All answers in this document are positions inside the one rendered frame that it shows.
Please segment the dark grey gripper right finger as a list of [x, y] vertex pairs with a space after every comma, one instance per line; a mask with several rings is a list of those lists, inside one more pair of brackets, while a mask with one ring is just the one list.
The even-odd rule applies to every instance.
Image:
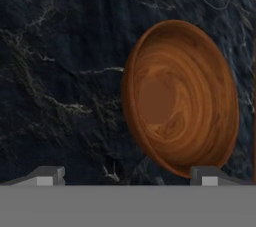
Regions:
[[196, 186], [224, 186], [224, 185], [249, 185], [249, 181], [243, 181], [235, 177], [229, 177], [218, 167], [196, 166], [192, 167], [191, 185]]

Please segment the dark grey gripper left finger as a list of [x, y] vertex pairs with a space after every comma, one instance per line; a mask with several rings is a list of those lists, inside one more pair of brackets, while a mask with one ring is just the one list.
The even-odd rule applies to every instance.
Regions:
[[7, 182], [4, 186], [60, 186], [65, 184], [63, 166], [40, 166], [26, 176]]

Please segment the brown wooden bowl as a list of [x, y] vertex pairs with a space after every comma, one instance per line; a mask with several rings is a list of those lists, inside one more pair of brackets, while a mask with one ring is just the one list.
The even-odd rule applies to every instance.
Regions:
[[123, 115], [142, 150], [189, 178], [222, 167], [239, 130], [238, 93], [223, 54], [202, 29], [164, 20], [136, 42], [123, 71]]

